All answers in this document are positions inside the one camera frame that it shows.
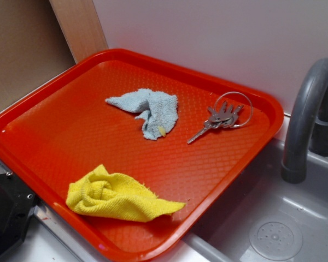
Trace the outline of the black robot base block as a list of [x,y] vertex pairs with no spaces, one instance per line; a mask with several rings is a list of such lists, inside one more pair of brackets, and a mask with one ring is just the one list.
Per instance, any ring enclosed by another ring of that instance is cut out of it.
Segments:
[[24,242],[37,200],[18,175],[0,174],[0,258]]

